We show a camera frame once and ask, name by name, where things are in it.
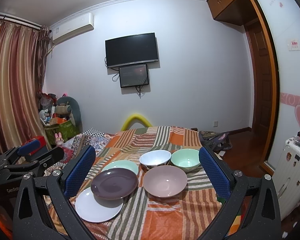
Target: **air conditioner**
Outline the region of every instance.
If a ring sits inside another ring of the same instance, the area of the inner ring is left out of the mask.
[[[94,15],[86,13],[53,29],[52,40],[59,44],[91,30],[94,30]]]

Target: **mint green plate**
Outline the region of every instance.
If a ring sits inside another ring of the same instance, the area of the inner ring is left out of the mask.
[[[112,168],[125,168],[133,171],[136,175],[138,175],[139,172],[138,166],[134,162],[128,160],[119,160],[119,161],[111,162],[107,166],[105,166],[102,169],[102,171],[106,171]]]
[[[171,155],[171,162],[184,172],[193,171],[200,165],[199,151],[195,149],[178,150]]]

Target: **wall-mounted monitor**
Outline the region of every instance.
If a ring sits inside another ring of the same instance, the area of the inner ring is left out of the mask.
[[[107,67],[158,61],[154,33],[126,36],[106,41]]]
[[[147,64],[119,67],[120,87],[149,85]]]

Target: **pink rabbit figurine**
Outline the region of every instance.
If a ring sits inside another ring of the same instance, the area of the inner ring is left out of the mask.
[[[54,136],[56,137],[56,145],[61,146],[64,143],[61,132],[59,133],[59,135],[57,133],[55,133]]]

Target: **backpack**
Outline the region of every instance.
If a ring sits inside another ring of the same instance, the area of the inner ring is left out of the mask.
[[[215,133],[212,131],[200,131],[199,139],[202,146],[209,146],[212,151],[226,151],[232,148],[229,132]]]

